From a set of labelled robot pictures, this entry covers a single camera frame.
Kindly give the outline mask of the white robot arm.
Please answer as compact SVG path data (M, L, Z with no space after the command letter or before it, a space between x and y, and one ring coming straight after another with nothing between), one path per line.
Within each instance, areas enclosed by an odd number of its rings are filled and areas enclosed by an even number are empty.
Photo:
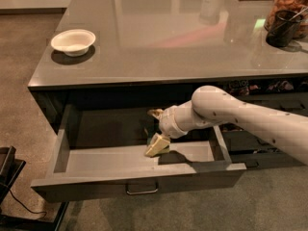
M153 157L172 139L191 130L232 123L257 138L308 164L308 117L241 101L214 86L202 86L192 99L164 110L150 110L159 120L160 131L152 137L145 155Z

